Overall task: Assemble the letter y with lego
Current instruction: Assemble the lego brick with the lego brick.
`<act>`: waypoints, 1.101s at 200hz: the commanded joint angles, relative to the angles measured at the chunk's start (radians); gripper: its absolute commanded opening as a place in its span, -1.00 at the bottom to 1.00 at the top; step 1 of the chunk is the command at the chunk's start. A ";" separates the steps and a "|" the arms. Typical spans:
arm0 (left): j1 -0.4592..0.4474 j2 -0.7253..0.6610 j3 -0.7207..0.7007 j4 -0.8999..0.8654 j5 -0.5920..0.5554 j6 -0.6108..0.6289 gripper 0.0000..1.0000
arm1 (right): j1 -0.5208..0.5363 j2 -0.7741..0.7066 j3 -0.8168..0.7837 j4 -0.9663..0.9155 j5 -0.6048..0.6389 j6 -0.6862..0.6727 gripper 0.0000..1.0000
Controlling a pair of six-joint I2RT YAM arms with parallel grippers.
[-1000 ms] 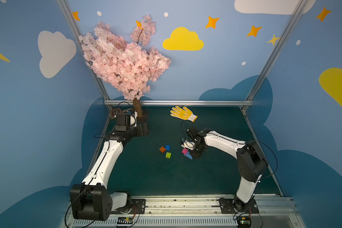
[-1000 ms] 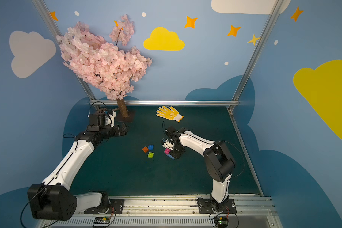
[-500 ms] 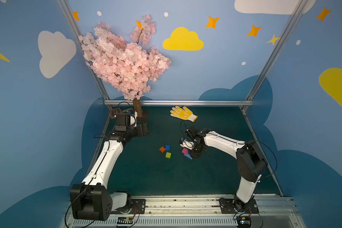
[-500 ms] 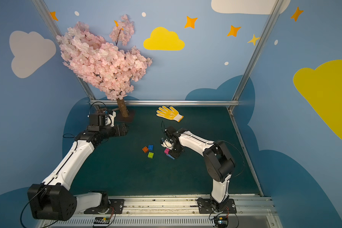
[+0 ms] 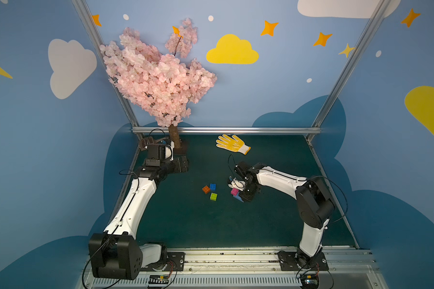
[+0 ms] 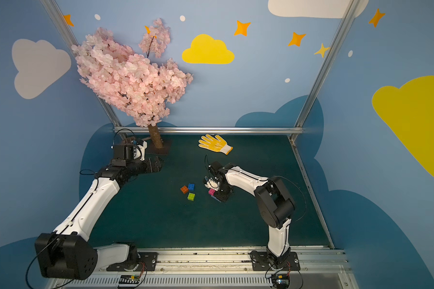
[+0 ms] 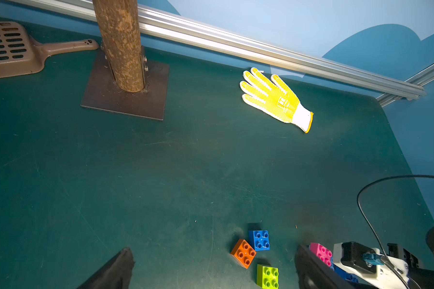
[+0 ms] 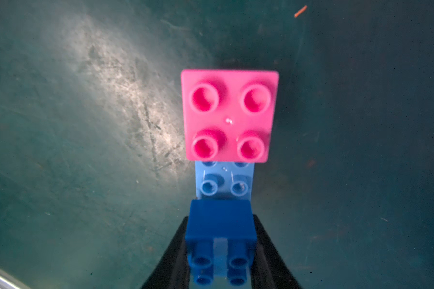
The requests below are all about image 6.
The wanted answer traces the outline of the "orange lego brick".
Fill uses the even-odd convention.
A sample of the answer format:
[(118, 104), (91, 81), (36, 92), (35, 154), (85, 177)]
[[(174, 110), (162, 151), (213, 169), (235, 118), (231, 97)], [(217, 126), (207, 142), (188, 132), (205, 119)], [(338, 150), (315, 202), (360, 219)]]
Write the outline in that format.
[(188, 187), (185, 186), (185, 185), (184, 185), (183, 187), (181, 187), (180, 190), (182, 191), (183, 194), (187, 194), (187, 193), (189, 193), (189, 189), (188, 189)]

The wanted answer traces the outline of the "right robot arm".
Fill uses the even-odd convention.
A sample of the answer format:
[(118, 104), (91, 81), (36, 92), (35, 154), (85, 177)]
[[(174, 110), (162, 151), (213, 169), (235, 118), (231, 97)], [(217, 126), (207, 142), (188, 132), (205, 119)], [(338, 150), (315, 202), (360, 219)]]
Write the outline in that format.
[(207, 170), (210, 175), (203, 183), (215, 200), (226, 202), (235, 187), (254, 196), (269, 231), (263, 260), (277, 269), (286, 264), (291, 252), (289, 230), (295, 201), (281, 178), (260, 177), (234, 164), (223, 166), (217, 161), (207, 165)]

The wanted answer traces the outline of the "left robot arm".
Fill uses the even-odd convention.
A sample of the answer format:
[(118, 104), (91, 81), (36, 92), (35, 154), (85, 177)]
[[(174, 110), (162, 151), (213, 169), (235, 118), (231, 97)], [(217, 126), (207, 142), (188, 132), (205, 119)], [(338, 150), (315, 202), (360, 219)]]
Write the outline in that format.
[(36, 240), (36, 259), (44, 278), (85, 280), (95, 271), (134, 271), (140, 258), (133, 243), (94, 248), (90, 234), (109, 202), (132, 177), (160, 172), (163, 160), (116, 161), (94, 174), (88, 192), (53, 232)]

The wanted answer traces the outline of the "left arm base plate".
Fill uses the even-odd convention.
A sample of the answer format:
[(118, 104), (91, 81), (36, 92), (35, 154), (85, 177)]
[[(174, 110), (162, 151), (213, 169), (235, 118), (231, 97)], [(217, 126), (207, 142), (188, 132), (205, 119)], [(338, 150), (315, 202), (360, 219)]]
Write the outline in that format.
[(156, 252), (134, 252), (121, 263), (115, 263), (106, 268), (108, 272), (144, 272), (155, 271), (157, 263)]

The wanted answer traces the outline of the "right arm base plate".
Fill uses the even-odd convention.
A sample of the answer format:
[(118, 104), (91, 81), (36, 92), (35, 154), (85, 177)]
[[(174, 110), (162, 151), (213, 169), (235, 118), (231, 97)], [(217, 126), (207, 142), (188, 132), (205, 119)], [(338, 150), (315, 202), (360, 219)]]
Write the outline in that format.
[(296, 252), (290, 250), (281, 257), (272, 253), (252, 250), (249, 254), (254, 271), (291, 270), (300, 271), (300, 260)]

